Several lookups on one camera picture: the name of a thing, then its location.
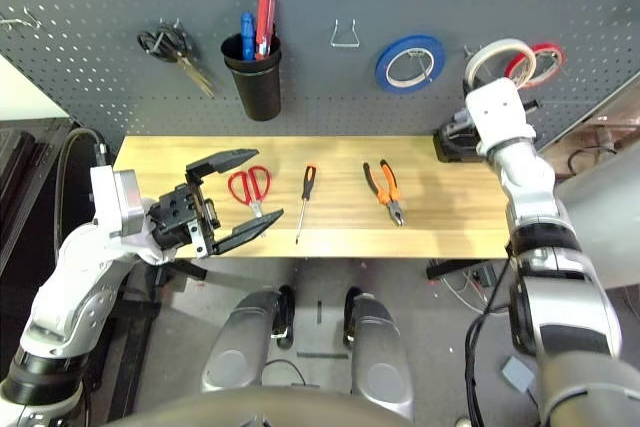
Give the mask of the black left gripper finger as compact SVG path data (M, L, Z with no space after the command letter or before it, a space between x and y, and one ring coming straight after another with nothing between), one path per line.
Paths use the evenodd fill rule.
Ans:
M196 185L212 173L224 173L237 168L259 154L258 149L234 149L212 154L186 166L186 179Z
M279 209L234 227L228 236L213 242L209 254L222 255L254 240L265 233L283 214L284 210Z

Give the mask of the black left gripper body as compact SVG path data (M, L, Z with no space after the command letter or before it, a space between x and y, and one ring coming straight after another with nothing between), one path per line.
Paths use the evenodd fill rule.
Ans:
M152 236L162 249L192 244L197 257L214 254L214 230L220 227L213 201L201 191L203 181L187 171L185 182L162 195L148 212L154 222Z

